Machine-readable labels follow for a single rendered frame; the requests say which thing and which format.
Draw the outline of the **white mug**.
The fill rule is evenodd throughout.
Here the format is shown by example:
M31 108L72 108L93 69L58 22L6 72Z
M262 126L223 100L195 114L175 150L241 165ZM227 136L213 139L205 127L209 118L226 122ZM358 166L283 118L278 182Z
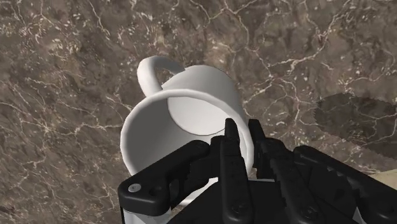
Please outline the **white mug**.
M206 65L183 67L166 57L152 56L140 61L137 79L144 99L126 117L120 132L120 149L130 177L190 141L210 143L222 136L228 118L237 125L248 175L254 144L235 85L226 73Z

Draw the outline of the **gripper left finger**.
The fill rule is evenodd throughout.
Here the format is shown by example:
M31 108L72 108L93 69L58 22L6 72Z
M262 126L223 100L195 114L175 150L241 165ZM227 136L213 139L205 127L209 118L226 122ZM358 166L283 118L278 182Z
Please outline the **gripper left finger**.
M253 224L236 123L210 143L193 140L121 182L122 224Z

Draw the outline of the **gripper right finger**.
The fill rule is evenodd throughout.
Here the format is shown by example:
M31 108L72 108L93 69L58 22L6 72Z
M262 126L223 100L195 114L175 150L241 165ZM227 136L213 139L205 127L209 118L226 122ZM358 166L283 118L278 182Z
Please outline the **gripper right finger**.
M310 146L289 150L248 122L257 178L273 178L289 224L397 224L397 190Z

